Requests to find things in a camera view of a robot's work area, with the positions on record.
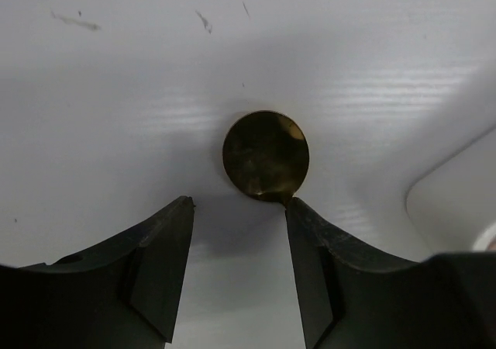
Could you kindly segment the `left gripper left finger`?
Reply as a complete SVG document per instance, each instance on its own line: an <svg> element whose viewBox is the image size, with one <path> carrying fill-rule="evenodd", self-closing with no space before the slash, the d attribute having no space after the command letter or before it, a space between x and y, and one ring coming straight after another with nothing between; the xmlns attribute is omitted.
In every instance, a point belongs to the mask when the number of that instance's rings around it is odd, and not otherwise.
<svg viewBox="0 0 496 349"><path fill-rule="evenodd" d="M53 264L1 268L3 348L163 348L174 335L195 204Z"/></svg>

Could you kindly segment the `gold spoon teal handle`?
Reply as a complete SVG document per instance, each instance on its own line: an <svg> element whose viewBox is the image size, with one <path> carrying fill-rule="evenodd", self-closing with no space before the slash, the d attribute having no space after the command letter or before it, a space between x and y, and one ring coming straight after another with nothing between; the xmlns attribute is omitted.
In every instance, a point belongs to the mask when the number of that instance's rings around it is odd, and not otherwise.
<svg viewBox="0 0 496 349"><path fill-rule="evenodd" d="M244 195L286 206L307 176L308 142L301 127L285 114L250 112L229 128L222 165Z"/></svg>

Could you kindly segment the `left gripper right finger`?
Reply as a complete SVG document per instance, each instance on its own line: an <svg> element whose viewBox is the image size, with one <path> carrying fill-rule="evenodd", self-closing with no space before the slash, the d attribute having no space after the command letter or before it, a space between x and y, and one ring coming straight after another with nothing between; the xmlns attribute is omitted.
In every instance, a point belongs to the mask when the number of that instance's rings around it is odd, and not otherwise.
<svg viewBox="0 0 496 349"><path fill-rule="evenodd" d="M308 348L493 348L495 255L422 262L366 244L298 198L285 210Z"/></svg>

